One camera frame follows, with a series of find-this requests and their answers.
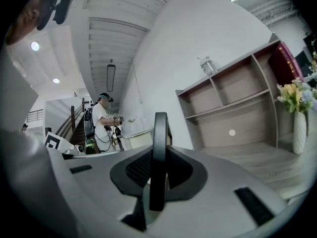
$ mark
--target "backpack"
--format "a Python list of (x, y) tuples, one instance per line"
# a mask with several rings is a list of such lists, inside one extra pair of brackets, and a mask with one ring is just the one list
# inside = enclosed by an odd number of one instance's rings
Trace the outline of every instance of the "backpack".
[(95, 127), (93, 123), (91, 110), (87, 110), (84, 115), (84, 130), (86, 138), (91, 138), (95, 135)]

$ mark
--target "flower vase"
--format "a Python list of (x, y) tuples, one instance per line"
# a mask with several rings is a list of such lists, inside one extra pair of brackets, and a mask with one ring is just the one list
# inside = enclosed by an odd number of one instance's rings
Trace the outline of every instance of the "flower vase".
[(302, 112), (295, 111), (294, 134), (293, 134), (293, 151), (301, 154), (306, 142), (306, 119)]

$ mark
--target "cable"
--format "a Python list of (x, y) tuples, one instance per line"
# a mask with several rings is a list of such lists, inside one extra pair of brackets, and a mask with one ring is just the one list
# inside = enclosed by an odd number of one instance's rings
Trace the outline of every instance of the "cable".
[(109, 149), (110, 149), (110, 146), (111, 146), (111, 142), (110, 142), (110, 144), (109, 144), (109, 147), (108, 147), (108, 149), (106, 149), (106, 150), (102, 150), (102, 149), (99, 149), (100, 151), (103, 151), (103, 152), (106, 152), (106, 151), (108, 151)]

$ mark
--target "ceiling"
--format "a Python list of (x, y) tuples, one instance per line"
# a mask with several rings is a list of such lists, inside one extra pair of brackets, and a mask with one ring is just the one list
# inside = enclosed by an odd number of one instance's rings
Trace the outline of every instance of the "ceiling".
[[(31, 49), (33, 41), (40, 44), (36, 52)], [(13, 65), (39, 95), (85, 87), (76, 64), (70, 26), (37, 31), (7, 50)], [(58, 78), (60, 83), (53, 83), (54, 78)]]
[[(113, 92), (109, 94), (119, 103), (139, 45), (168, 1), (73, 0), (66, 26), (57, 26), (51, 19), (43, 31), (35, 31), (13, 45), (11, 54), (39, 93), (54, 90), (57, 86), (52, 79), (60, 77), (60, 86), (65, 81), (75, 89), (86, 87), (93, 100), (106, 92), (106, 68), (113, 59), (116, 71)], [(235, 3), (268, 27), (298, 13), (290, 0)], [(30, 42), (35, 39), (43, 47), (37, 53), (30, 49)]]

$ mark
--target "railing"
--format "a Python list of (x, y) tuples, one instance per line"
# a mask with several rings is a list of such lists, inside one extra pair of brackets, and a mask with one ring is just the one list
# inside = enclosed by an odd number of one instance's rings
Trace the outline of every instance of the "railing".
[(26, 122), (43, 120), (43, 109), (32, 111), (28, 114)]
[(76, 110), (74, 106), (71, 106), (70, 108), (70, 116), (65, 120), (65, 122), (60, 126), (60, 128), (57, 130), (56, 135), (65, 138), (65, 136), (68, 134), (69, 130), (72, 129), (72, 132), (75, 131), (75, 121), (80, 116), (82, 112), (84, 112), (84, 101), (83, 98), (82, 105), (79, 106)]

